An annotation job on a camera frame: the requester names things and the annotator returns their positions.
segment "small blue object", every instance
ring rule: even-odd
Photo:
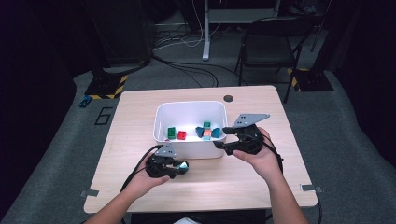
[[[204,136],[204,128],[201,127],[196,127],[195,131],[197,132],[198,137],[202,138],[202,136]]]
[[[87,107],[88,104],[91,102],[92,97],[90,95],[84,96],[84,99],[81,101],[81,103],[78,104],[79,107]]]
[[[212,131],[212,137],[220,138],[220,133],[221,133],[220,128],[215,128]]]

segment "person's right hand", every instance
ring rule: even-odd
[[[270,138],[270,134],[263,128],[259,127],[260,132],[262,132],[264,137],[264,142],[268,146],[273,147]],[[233,155],[239,160],[250,163],[256,173],[260,175],[266,182],[271,181],[272,177],[282,175],[279,165],[277,163],[276,155],[270,151],[267,147],[263,147],[262,150],[256,155],[247,154],[246,152],[235,150]]]

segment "hand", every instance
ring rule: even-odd
[[[263,128],[259,127],[260,132],[265,135],[264,142],[270,147],[273,147],[270,134]],[[262,150],[256,155],[247,154],[246,152],[235,150],[233,155],[239,160],[250,163],[256,173],[260,175],[265,181],[270,181],[273,176],[282,175],[279,165],[277,164],[276,156],[270,149],[263,147]]]
[[[151,154],[147,155],[147,157],[137,168],[137,171],[146,167],[146,161],[150,156]],[[149,176],[146,170],[142,170],[134,175],[134,178],[132,178],[131,182],[129,182],[128,186],[125,188],[124,191],[127,193],[132,193],[133,196],[137,199],[147,194],[152,188],[164,184],[169,179],[170,177],[168,175],[159,178],[152,178]]]

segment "white bin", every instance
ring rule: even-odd
[[[195,128],[204,127],[210,122],[210,128],[220,128],[220,137],[204,140],[198,137]],[[170,141],[177,152],[177,159],[211,159],[223,155],[223,149],[217,149],[213,141],[225,142],[226,134],[222,128],[227,127],[224,104],[217,101],[193,101],[165,103],[158,107],[154,122],[154,138],[158,144]],[[168,128],[186,132],[185,140],[168,140]]]

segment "small block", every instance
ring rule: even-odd
[[[220,128],[215,128],[212,131],[212,137],[220,138]]]
[[[212,131],[210,129],[205,129],[204,130],[204,140],[209,140],[211,134],[212,134]]]
[[[186,140],[186,132],[178,131],[178,133],[177,133],[177,139],[178,139],[178,140]]]
[[[204,128],[205,129],[210,129],[210,122],[209,121],[205,121],[204,122]]]
[[[168,139],[176,139],[176,128],[168,128]]]
[[[204,128],[196,127],[195,131],[197,132],[198,137],[202,138],[202,136],[204,135]]]

